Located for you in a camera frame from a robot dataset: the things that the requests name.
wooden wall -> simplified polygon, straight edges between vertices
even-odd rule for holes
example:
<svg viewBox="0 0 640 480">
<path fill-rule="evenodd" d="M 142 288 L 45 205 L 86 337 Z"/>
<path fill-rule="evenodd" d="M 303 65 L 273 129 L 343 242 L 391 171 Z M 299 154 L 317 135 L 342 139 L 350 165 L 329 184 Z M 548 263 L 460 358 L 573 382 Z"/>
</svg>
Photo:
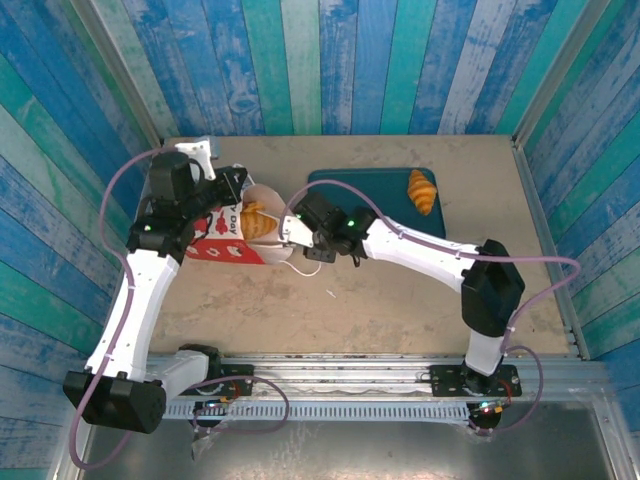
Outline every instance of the wooden wall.
<svg viewBox="0 0 640 480">
<path fill-rule="evenodd" d="M 611 0 L 525 152 L 593 358 L 640 432 L 640 2 Z"/>
<path fill-rule="evenodd" d="M 92 0 L 160 137 L 512 134 L 586 0 Z"/>
<path fill-rule="evenodd" d="M 97 219 L 116 169 L 149 148 L 68 0 L 0 1 L 0 479 L 46 477 L 118 281 Z M 108 209 L 122 245 L 143 175 Z"/>
</svg>

bread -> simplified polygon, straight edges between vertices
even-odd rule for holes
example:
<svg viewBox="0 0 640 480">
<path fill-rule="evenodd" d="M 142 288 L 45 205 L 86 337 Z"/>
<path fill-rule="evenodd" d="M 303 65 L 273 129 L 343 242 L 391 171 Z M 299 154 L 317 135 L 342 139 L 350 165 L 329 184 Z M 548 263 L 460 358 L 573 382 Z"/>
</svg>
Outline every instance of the bread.
<svg viewBox="0 0 640 480">
<path fill-rule="evenodd" d="M 438 190 L 420 170 L 412 170 L 409 176 L 409 198 L 422 215 L 429 215 L 436 201 Z"/>
<path fill-rule="evenodd" d="M 264 210 L 264 205 L 252 202 L 240 212 L 240 230 L 247 241 L 263 237 L 278 226 L 273 218 L 259 213 L 261 210 Z"/>
</svg>

purple cable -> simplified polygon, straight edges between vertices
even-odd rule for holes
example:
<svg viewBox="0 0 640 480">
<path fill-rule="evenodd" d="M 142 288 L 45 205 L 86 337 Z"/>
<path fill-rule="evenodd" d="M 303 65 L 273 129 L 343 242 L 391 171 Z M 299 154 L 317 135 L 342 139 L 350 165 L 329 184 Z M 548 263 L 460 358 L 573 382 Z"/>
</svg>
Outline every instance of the purple cable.
<svg viewBox="0 0 640 480">
<path fill-rule="evenodd" d="M 122 167 L 118 169 L 118 171 L 115 173 L 115 175 L 107 185 L 107 188 L 104 191 L 104 195 L 102 196 L 102 203 L 100 204 L 100 216 L 98 219 L 98 224 L 100 226 L 100 238 L 102 239 L 104 248 L 108 252 L 110 252 L 113 256 L 115 256 L 118 259 L 118 261 L 122 264 L 129 289 L 127 291 L 127 299 L 125 301 L 124 310 L 122 311 L 122 316 L 120 317 L 120 321 L 118 322 L 118 325 L 113 334 L 113 337 L 111 338 L 111 341 L 107 346 L 106 354 L 103 357 L 102 362 L 98 367 L 98 370 L 95 372 L 95 376 L 91 380 L 89 387 L 87 388 L 86 392 L 82 396 L 82 399 L 78 404 L 78 408 L 76 409 L 76 412 L 73 416 L 73 420 L 71 421 L 71 431 L 69 433 L 69 454 L 71 455 L 71 460 L 73 461 L 73 463 L 78 468 L 81 468 L 84 470 L 96 470 L 98 468 L 104 467 L 106 464 L 111 462 L 115 457 L 117 457 L 120 454 L 120 452 L 122 451 L 124 446 L 127 444 L 127 442 L 129 441 L 129 438 L 131 438 L 131 435 L 132 435 L 132 432 L 126 432 L 124 434 L 124 437 L 122 437 L 122 440 L 120 440 L 120 443 L 118 443 L 116 448 L 107 456 L 107 458 L 97 463 L 85 463 L 82 461 L 82 459 L 78 455 L 77 436 L 78 436 L 78 427 L 80 426 L 80 419 L 82 418 L 82 414 L 84 413 L 85 408 L 87 408 L 89 399 L 91 398 L 91 396 L 96 390 L 96 387 L 98 386 L 98 382 L 100 381 L 100 378 L 102 378 L 105 370 L 107 369 L 107 365 L 109 364 L 109 356 L 115 350 L 116 344 L 118 343 L 118 339 L 120 338 L 120 334 L 122 333 L 122 330 L 124 329 L 124 325 L 127 322 L 127 318 L 129 317 L 129 311 L 131 310 L 131 304 L 133 303 L 133 290 L 135 288 L 133 271 L 131 270 L 131 266 L 129 265 L 129 262 L 127 262 L 127 258 L 124 255 L 122 255 L 120 252 L 118 252 L 114 247 L 109 245 L 109 242 L 107 242 L 107 239 L 104 233 L 107 203 L 109 201 L 109 196 L 111 195 L 111 191 L 113 190 L 114 185 L 116 184 L 118 179 L 122 176 L 122 174 L 126 172 L 132 165 L 134 165 L 135 163 L 138 163 L 139 161 L 147 158 L 150 155 L 155 155 L 161 152 L 168 152 L 168 151 L 174 151 L 174 150 L 175 148 L 172 148 L 172 147 L 155 148 L 155 149 L 143 152 L 139 155 L 136 155 L 135 157 L 133 157 L 131 160 L 129 160 L 127 163 L 125 163 Z"/>
<path fill-rule="evenodd" d="M 542 373 L 542 362 L 540 362 L 540 357 L 538 357 L 538 355 L 533 350 L 531 350 L 529 347 L 525 347 L 524 345 L 514 345 L 513 347 L 509 347 L 507 348 L 506 353 L 513 352 L 514 350 L 526 351 L 529 355 L 531 355 L 531 357 L 536 362 L 536 366 L 538 367 L 538 378 L 539 378 L 538 393 L 536 394 L 536 398 L 533 400 L 533 404 L 531 405 L 531 408 L 527 410 L 527 413 L 525 413 L 520 420 L 506 427 L 480 428 L 475 423 L 473 423 L 473 420 L 469 419 L 469 426 L 473 428 L 476 431 L 476 433 L 481 433 L 483 435 L 491 435 L 492 433 L 495 433 L 495 432 L 504 433 L 504 432 L 508 432 L 509 430 L 514 430 L 519 426 L 523 425 L 527 420 L 529 420 L 529 417 L 531 417 L 533 412 L 536 410 L 536 408 L 538 408 L 538 405 L 540 404 L 540 399 L 542 398 L 542 389 L 544 388 L 544 374 Z"/>
<path fill-rule="evenodd" d="M 276 432 L 276 431 L 280 430 L 282 427 L 285 426 L 285 424 L 287 423 L 287 419 L 289 418 L 289 413 L 291 411 L 291 406 L 289 405 L 289 399 L 287 398 L 287 396 L 285 395 L 285 393 L 282 391 L 282 389 L 280 387 L 278 387 L 271 380 L 267 380 L 266 378 L 256 377 L 254 375 L 231 375 L 229 377 L 216 378 L 216 379 L 213 379 L 213 380 L 205 380 L 204 382 L 196 383 L 195 385 L 191 385 L 189 387 L 189 389 L 202 388 L 202 387 L 207 387 L 209 385 L 215 385 L 217 383 L 232 382 L 234 380 L 251 380 L 253 382 L 266 383 L 271 388 L 273 388 L 276 392 L 278 392 L 278 394 L 284 400 L 284 405 L 285 405 L 285 407 L 284 407 L 284 415 L 282 416 L 282 419 L 279 420 L 278 423 L 276 423 L 272 427 L 260 428 L 260 429 L 257 429 L 257 430 L 240 430 L 240 429 L 237 429 L 237 428 L 222 428 L 220 426 L 212 427 L 212 428 L 205 428 L 205 427 L 199 426 L 198 422 L 197 422 L 198 415 L 200 415 L 202 412 L 204 412 L 206 410 L 209 410 L 209 408 L 205 407 L 205 408 L 201 408 L 200 410 L 195 412 L 193 421 L 191 422 L 192 425 L 193 425 L 193 428 L 195 428 L 196 430 L 204 431 L 204 432 L 234 433 L 234 434 L 237 434 L 237 435 L 260 435 L 260 434 L 263 434 L 263 433 Z"/>
<path fill-rule="evenodd" d="M 409 241 L 411 241 L 413 243 L 417 243 L 418 245 L 422 245 L 423 247 L 428 247 L 428 248 L 431 248 L 433 250 L 437 250 L 437 251 L 442 252 L 442 253 L 448 253 L 449 255 L 454 255 L 454 256 L 459 257 L 459 258 L 467 258 L 467 259 L 471 259 L 471 260 L 480 260 L 480 261 L 483 261 L 483 262 L 494 262 L 494 263 L 561 263 L 561 264 L 571 265 L 572 267 L 574 267 L 574 270 L 569 275 L 567 275 L 565 278 L 563 278 L 559 282 L 556 282 L 553 285 L 545 288 L 541 292 L 537 293 L 536 295 L 531 297 L 529 300 L 527 300 L 525 303 L 523 303 L 520 306 L 520 308 L 518 308 L 515 311 L 515 313 L 511 316 L 511 318 L 509 319 L 509 322 L 507 323 L 506 333 L 505 333 L 504 339 L 502 341 L 502 346 L 500 347 L 503 353 L 506 351 L 507 345 L 509 343 L 509 338 L 511 337 L 511 333 L 514 330 L 513 327 L 514 327 L 515 323 L 518 321 L 518 319 L 522 316 L 522 314 L 524 312 L 526 312 L 529 308 L 531 308 L 533 305 L 538 303 L 540 300 L 542 300 L 544 297 L 546 297 L 547 295 L 552 293 L 553 291 L 555 291 L 555 290 L 565 286 L 569 282 L 571 282 L 580 273 L 580 263 L 577 262 L 576 260 L 574 260 L 573 258 L 568 258 L 568 257 L 546 257 L 546 256 L 499 257 L 499 256 L 493 256 L 493 255 L 477 255 L 477 254 L 473 254 L 473 253 L 459 252 L 454 248 L 443 247 L 442 245 L 437 245 L 437 244 L 431 243 L 428 240 L 423 240 L 421 238 L 414 237 L 411 234 L 404 233 L 402 231 L 402 229 L 396 227 L 393 223 L 391 223 L 389 221 L 389 219 L 387 217 L 385 217 L 384 213 L 382 213 L 382 210 L 380 210 L 380 208 L 373 202 L 373 200 L 371 200 L 367 195 L 362 193 L 360 190 L 358 190 L 355 187 L 352 187 L 351 185 L 349 185 L 347 183 L 340 182 L 338 180 L 331 180 L 331 179 L 315 180 L 315 181 L 313 181 L 311 183 L 308 183 L 307 185 L 302 187 L 300 190 L 298 190 L 291 197 L 291 199 L 285 205 L 284 210 L 282 211 L 282 215 L 280 215 L 280 223 L 278 225 L 278 235 L 279 235 L 280 238 L 283 238 L 282 231 L 283 231 L 283 228 L 284 228 L 284 217 L 287 215 L 287 213 L 289 211 L 291 211 L 291 207 L 293 206 L 293 204 L 310 187 L 313 187 L 315 185 L 336 185 L 338 187 L 342 187 L 342 188 L 344 188 L 346 190 L 349 190 L 350 192 L 354 193 L 355 195 L 360 197 L 362 200 L 364 200 L 371 207 L 371 209 L 376 213 L 376 215 L 378 215 L 380 220 L 382 220 L 382 222 L 389 228 L 389 230 L 391 230 L 396 235 L 401 236 L 402 238 L 406 238 L 407 240 L 409 240 Z"/>
</svg>

